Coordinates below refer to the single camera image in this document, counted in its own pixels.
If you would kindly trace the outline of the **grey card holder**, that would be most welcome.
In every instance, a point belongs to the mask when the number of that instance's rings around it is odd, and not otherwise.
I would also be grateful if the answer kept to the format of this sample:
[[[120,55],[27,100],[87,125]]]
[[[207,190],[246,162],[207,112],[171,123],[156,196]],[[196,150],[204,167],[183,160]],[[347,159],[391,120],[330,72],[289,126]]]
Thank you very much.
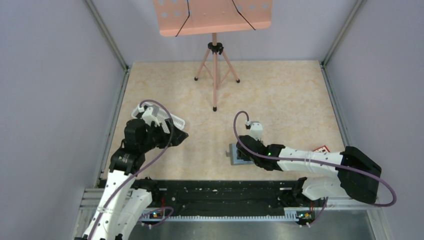
[[[254,163],[249,160],[243,160],[238,157],[238,148],[235,143],[229,144],[229,149],[225,151],[226,157],[230,159],[230,164],[232,166],[241,166],[241,165],[253,165]]]

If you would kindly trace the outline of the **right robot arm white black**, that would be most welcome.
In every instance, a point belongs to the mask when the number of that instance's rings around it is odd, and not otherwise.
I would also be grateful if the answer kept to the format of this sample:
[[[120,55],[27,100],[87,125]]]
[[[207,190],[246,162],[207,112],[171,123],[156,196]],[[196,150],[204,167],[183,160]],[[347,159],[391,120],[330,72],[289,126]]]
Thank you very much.
[[[382,168],[354,146],[347,146],[341,152],[324,153],[282,144],[265,146],[249,135],[241,135],[236,148],[238,158],[252,161],[267,171],[318,174],[317,178],[300,178],[301,194],[309,200],[350,197],[370,205],[377,200],[377,178]]]

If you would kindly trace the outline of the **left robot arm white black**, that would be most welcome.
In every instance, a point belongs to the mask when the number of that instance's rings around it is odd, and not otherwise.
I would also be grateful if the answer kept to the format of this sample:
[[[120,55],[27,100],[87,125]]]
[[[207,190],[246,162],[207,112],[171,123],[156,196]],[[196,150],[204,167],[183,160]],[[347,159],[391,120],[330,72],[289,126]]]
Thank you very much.
[[[155,148],[160,155],[169,147],[176,147],[188,138],[188,133],[174,126],[167,118],[163,124],[148,124],[143,119],[126,123],[124,138],[112,155],[103,194],[81,240],[127,240],[144,210],[153,202],[158,191],[155,181],[137,186],[128,196],[136,176],[146,161],[145,154]]]

